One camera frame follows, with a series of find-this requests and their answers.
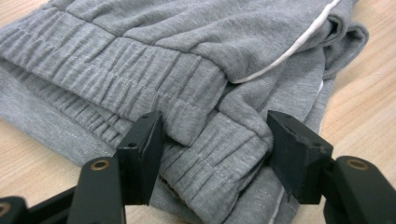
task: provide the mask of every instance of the garment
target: garment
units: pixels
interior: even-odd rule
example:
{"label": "garment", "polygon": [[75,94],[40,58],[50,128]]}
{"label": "garment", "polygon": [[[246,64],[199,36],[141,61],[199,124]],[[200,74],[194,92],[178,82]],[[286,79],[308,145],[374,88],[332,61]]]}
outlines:
{"label": "garment", "polygon": [[368,34],[352,0],[54,0],[0,30],[0,116],[76,164],[163,112],[151,204],[193,223],[284,223],[269,109],[318,131]]}

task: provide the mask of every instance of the brass screw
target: brass screw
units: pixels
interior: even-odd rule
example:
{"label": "brass screw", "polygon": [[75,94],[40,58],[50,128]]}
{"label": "brass screw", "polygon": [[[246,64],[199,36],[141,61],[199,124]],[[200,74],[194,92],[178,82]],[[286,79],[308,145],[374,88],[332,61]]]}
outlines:
{"label": "brass screw", "polygon": [[357,170],[365,171],[365,170],[369,169],[369,166],[366,163],[364,163],[362,161],[355,160],[355,159],[347,160],[346,164],[348,164],[350,167],[355,168]]}
{"label": "brass screw", "polygon": [[0,217],[5,215],[11,209],[11,204],[9,203],[0,203]]}
{"label": "brass screw", "polygon": [[96,161],[93,164],[91,164],[91,169],[94,171],[105,170],[109,164],[110,162],[105,160]]}

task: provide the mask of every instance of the white piping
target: white piping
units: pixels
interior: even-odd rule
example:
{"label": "white piping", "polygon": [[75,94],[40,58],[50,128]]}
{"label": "white piping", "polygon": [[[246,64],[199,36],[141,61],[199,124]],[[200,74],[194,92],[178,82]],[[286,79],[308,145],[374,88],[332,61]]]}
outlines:
{"label": "white piping", "polygon": [[328,4],[325,8],[323,8],[323,11],[320,13],[320,15],[312,22],[312,24],[309,26],[309,28],[294,42],[294,44],[286,50],[285,53],[283,53],[278,59],[276,59],[273,63],[268,65],[267,67],[264,67],[262,70],[253,73],[252,75],[248,77],[241,78],[236,81],[232,81],[232,83],[243,83],[250,81],[253,78],[259,77],[262,74],[266,73],[268,70],[274,68],[275,66],[279,65],[283,61],[285,61],[291,54],[293,54],[303,43],[306,42],[306,40],[323,24],[323,22],[326,21],[327,17],[329,16],[330,10],[332,10],[341,0],[333,0],[330,4]]}

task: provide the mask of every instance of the light wood tabletop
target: light wood tabletop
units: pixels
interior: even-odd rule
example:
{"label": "light wood tabletop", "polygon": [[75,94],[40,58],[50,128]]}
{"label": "light wood tabletop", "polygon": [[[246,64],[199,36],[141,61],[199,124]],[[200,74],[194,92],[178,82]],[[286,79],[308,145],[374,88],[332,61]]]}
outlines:
{"label": "light wood tabletop", "polygon": [[[0,0],[0,26],[45,0]],[[321,136],[333,157],[351,155],[375,164],[396,188],[396,1],[360,0],[354,19],[370,40],[336,79]],[[0,119],[0,197],[20,195],[29,206],[77,184],[79,167]],[[304,205],[293,220],[324,223],[321,205]],[[152,207],[128,206],[128,223],[184,223]]]}

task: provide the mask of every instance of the wooden surface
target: wooden surface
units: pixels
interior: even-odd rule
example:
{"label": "wooden surface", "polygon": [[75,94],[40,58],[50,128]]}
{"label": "wooden surface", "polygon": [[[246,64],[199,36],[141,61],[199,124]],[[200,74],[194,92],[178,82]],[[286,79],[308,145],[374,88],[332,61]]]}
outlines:
{"label": "wooden surface", "polygon": [[[44,0],[0,0],[0,26],[39,7]],[[396,1],[360,0],[354,18],[370,41],[337,78],[321,135],[333,156],[374,163],[396,188]],[[79,168],[0,120],[0,197],[21,195],[29,205],[76,185]],[[128,207],[128,223],[181,223],[151,207]],[[294,224],[324,223],[322,205],[306,205]]]}

